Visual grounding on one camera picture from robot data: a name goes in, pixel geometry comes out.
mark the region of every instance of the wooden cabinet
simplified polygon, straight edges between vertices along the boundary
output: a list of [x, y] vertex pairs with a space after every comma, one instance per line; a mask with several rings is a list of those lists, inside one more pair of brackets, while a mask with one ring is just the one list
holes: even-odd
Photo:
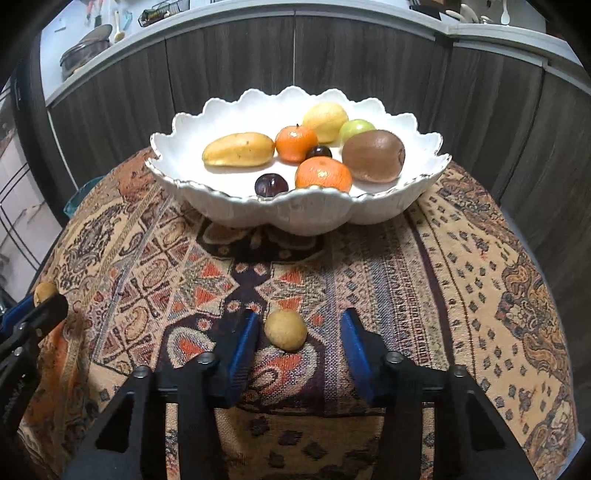
[[[562, 318], [576, 396], [591, 387], [591, 97], [551, 74], [501, 199], [541, 265]], [[577, 398], [581, 424], [591, 407]]]
[[272, 94], [293, 84], [293, 16], [200, 28], [166, 46], [177, 112], [198, 114], [210, 98], [232, 102], [249, 88]]
[[174, 116], [164, 42], [144, 48], [50, 108], [64, 158], [78, 184], [105, 175], [171, 131]]
[[453, 47], [432, 130], [442, 151], [499, 200], [525, 145], [543, 70], [512, 57]]
[[434, 41], [381, 25], [330, 17], [295, 18], [295, 84], [351, 100], [380, 99], [388, 113], [421, 118]]

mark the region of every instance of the fruit bowl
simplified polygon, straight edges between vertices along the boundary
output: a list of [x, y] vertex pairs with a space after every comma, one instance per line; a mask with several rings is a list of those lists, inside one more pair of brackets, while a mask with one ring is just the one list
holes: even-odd
[[[355, 180], [344, 193], [317, 186], [296, 189], [297, 165], [283, 163], [277, 155], [260, 167], [208, 167], [202, 162], [202, 152], [212, 141], [236, 132], [260, 132], [274, 139], [281, 128], [301, 122], [319, 102], [338, 103], [350, 119], [365, 119], [395, 133], [406, 149], [400, 176], [385, 184]], [[399, 215], [437, 181], [451, 160], [450, 155], [439, 155], [441, 135], [419, 133], [411, 113], [390, 115], [375, 98], [354, 102], [340, 90], [309, 95], [296, 86], [278, 95], [247, 90], [236, 102], [209, 99], [197, 116], [175, 115], [172, 134], [152, 134], [150, 143], [157, 158], [148, 159], [146, 166], [157, 181], [212, 221], [231, 228], [270, 223], [304, 236], [330, 232], [346, 222], [370, 225]], [[340, 147], [330, 149], [340, 160]], [[273, 198], [258, 197], [254, 184], [264, 173], [282, 175], [290, 190]]]

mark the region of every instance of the screw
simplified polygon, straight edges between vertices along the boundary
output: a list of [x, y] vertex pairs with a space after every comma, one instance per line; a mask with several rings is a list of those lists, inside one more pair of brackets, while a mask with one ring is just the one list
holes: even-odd
[[203, 352], [197, 357], [197, 363], [202, 365], [209, 365], [216, 359], [216, 354], [213, 352]]
[[453, 367], [453, 374], [456, 377], [465, 377], [468, 374], [468, 370], [466, 367], [464, 367], [464, 365], [456, 365]]
[[400, 352], [392, 351], [386, 353], [386, 361], [389, 364], [399, 364], [402, 360], [404, 360], [404, 355]]
[[147, 377], [150, 373], [150, 368], [148, 365], [140, 365], [138, 368], [134, 370], [134, 377], [135, 378], [144, 378]]

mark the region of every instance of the dish rack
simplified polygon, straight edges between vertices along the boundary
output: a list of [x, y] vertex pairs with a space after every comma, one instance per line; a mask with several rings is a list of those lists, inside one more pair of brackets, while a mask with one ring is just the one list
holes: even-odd
[[141, 27], [147, 27], [163, 18], [184, 12], [190, 8], [190, 4], [191, 0], [169, 0], [167, 2], [160, 2], [152, 8], [146, 9], [142, 12], [138, 17], [139, 25]]

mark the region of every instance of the table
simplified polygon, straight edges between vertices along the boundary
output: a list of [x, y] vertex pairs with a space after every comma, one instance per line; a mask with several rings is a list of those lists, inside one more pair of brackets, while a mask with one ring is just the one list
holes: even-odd
[[[143, 165], [150, 155], [92, 190], [40, 275], [70, 302], [42, 344], [43, 380], [21, 425], [45, 465], [63, 470], [137, 365], [183, 365], [244, 308], [266, 317], [285, 307], [303, 315], [309, 338], [287, 355], [262, 336], [239, 408], [217, 413], [230, 478], [369, 479], [382, 417], [355, 394], [343, 356], [338, 318], [354, 306], [415, 362], [466, 365], [538, 476], [555, 477], [577, 432], [556, 308], [498, 207], [459, 166], [391, 221], [303, 238], [211, 223], [155, 183]], [[168, 413], [175, 478], [174, 406]]]

